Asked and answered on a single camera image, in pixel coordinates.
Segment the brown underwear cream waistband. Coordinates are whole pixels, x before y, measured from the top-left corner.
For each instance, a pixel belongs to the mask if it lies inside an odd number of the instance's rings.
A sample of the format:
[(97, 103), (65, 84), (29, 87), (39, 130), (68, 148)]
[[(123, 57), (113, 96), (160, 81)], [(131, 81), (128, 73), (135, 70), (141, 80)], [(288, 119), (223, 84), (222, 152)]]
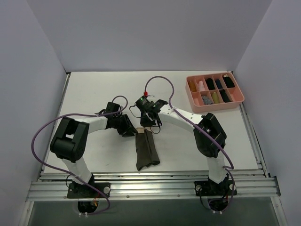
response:
[(137, 153), (136, 168), (141, 171), (145, 167), (160, 164), (160, 159), (155, 147), (153, 133), (145, 128), (138, 128), (135, 136)]

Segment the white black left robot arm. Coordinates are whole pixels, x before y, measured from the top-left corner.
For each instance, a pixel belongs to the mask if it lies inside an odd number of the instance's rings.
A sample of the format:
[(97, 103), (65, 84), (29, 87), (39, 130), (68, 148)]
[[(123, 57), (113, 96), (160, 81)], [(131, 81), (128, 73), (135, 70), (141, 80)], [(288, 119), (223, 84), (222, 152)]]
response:
[(64, 116), (50, 143), (50, 151), (64, 162), (72, 175), (72, 182), (79, 185), (78, 192), (83, 197), (90, 197), (95, 191), (94, 175), (83, 157), (87, 137), (106, 129), (115, 129), (122, 137), (133, 137), (138, 133), (127, 114), (80, 118)]

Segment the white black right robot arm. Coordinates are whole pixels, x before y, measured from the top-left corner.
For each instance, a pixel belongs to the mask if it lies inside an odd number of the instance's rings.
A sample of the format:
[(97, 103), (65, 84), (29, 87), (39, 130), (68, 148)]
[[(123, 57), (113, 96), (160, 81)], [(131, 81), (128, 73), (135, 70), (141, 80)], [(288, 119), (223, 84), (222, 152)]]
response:
[(225, 190), (227, 173), (220, 152), (225, 147), (227, 135), (213, 114), (194, 114), (171, 107), (167, 101), (159, 99), (153, 102), (145, 97), (139, 98), (135, 105), (141, 112), (142, 127), (161, 127), (166, 122), (191, 132), (198, 151), (207, 159), (210, 191), (220, 194)]

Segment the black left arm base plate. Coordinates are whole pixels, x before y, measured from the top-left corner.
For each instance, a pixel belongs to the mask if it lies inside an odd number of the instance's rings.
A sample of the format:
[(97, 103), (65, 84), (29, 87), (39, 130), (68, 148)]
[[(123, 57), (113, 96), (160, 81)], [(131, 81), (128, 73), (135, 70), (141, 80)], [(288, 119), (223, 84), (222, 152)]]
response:
[(110, 196), (111, 184), (110, 183), (98, 183), (93, 185), (96, 189), (101, 191), (103, 195), (92, 189), (87, 185), (80, 185), (75, 182), (69, 184), (67, 198), (69, 199), (84, 199), (84, 198), (104, 198)]

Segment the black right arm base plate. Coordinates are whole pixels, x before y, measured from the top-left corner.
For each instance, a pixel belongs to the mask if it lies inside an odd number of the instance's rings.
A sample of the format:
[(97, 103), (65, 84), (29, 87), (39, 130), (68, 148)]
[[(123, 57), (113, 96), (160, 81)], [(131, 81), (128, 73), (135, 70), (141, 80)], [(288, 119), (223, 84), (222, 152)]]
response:
[(224, 196), (237, 195), (237, 190), (232, 191), (233, 182), (230, 179), (225, 179), (217, 184), (212, 180), (194, 181), (196, 196)]

